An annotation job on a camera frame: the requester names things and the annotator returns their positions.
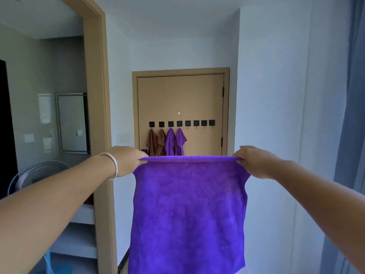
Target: electric fan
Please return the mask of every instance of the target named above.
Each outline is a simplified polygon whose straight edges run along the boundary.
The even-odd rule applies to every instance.
[[[69,168],[70,167],[67,164],[55,160],[45,160],[31,164],[22,169],[11,180],[8,187],[8,195],[10,195],[11,191],[19,191],[31,184]],[[57,265],[54,269],[51,268],[51,255],[49,250],[43,257],[46,261],[46,271],[40,272],[39,274],[72,274],[73,268],[69,264]]]

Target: curtain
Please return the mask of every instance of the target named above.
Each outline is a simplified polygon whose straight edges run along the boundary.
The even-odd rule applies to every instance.
[[[365,6],[352,0],[348,87],[334,180],[365,193]],[[358,274],[329,238],[325,238],[320,274]]]

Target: purple towel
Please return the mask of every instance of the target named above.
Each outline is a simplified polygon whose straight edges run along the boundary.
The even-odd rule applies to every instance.
[[[166,156],[175,155],[175,144],[176,144],[175,132],[172,128],[170,128],[166,135],[166,142],[165,142]]]
[[[244,267],[249,178],[226,156],[143,158],[128,274],[234,274]]]
[[[175,156],[184,156],[183,145],[186,142],[186,137],[184,136],[183,130],[179,128],[176,132],[176,151]]]

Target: door frame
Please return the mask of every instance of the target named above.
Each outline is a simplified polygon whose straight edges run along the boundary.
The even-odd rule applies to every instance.
[[[91,155],[112,147],[106,16],[94,0],[62,0],[83,19]],[[117,272],[113,181],[94,192],[98,272]]]
[[[222,138],[223,138],[222,156],[226,156],[227,138],[228,138],[229,70],[230,70],[229,67],[221,67],[221,68],[195,68],[195,69],[153,70],[153,71],[132,72],[134,147],[140,150],[139,116],[138,116],[138,78],[223,74],[224,96],[223,96],[223,119],[222,119]]]

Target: bangle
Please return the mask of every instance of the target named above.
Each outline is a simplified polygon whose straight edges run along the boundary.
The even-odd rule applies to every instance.
[[[115,175],[114,175],[114,177],[108,178],[109,181],[112,181],[113,179],[115,179],[116,175],[118,175],[118,164],[116,162],[115,157],[112,154],[109,154],[107,152],[100,153],[98,156],[108,156],[109,158],[112,159],[112,161],[113,161],[113,163],[115,165]]]

